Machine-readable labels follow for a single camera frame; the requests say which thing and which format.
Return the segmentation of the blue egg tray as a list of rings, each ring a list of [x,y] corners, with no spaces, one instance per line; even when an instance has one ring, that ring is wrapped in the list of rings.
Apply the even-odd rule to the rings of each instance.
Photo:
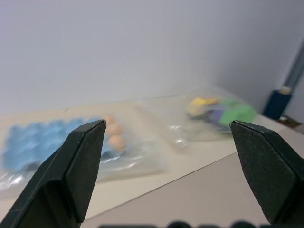
[[[6,136],[1,154],[1,167],[10,172],[33,171],[64,143],[68,135],[98,117],[56,119],[12,126]]]

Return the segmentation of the dark blue box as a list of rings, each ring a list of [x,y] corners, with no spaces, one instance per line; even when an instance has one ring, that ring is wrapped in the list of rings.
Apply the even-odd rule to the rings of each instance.
[[[279,90],[273,90],[262,114],[273,120],[280,119],[291,98],[291,94],[282,94]]]

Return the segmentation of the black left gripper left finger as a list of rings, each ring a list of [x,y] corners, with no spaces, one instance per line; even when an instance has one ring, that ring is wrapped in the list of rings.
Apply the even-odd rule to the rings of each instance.
[[[106,121],[73,130],[38,168],[0,228],[80,228],[96,183]]]

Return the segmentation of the clear plastic bag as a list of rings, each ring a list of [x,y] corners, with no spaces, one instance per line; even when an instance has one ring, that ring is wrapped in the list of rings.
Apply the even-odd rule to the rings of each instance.
[[[2,150],[12,126],[26,126],[31,122],[49,122],[56,119],[66,122],[72,118],[103,119],[104,115],[112,115],[116,119],[115,124],[121,126],[122,133],[119,136],[124,138],[126,147],[121,152],[115,151],[108,144],[110,136],[105,133],[97,176],[99,181],[155,174],[167,168],[167,161],[160,152],[158,140],[139,134],[138,126],[141,124],[141,119],[127,106],[110,105],[95,109],[68,110],[62,113],[0,116],[0,192],[21,191],[38,169],[10,172],[1,167]]]

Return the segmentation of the grey vertical post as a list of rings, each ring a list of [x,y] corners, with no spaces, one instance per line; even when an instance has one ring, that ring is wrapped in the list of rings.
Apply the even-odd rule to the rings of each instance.
[[[300,45],[297,55],[293,61],[289,74],[284,82],[284,86],[290,89],[289,93],[292,93],[298,81],[301,79],[304,72],[304,39]]]

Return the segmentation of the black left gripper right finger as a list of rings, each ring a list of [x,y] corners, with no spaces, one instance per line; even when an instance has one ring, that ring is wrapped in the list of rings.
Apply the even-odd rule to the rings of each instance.
[[[304,159],[275,131],[232,121],[243,174],[270,224],[304,225]]]

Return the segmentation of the clear bag of colourful blocks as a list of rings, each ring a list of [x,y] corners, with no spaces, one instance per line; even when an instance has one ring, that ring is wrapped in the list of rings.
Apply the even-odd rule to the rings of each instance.
[[[143,98],[137,108],[151,128],[180,151],[196,142],[230,138],[233,120],[252,123],[257,116],[249,103],[216,87]]]

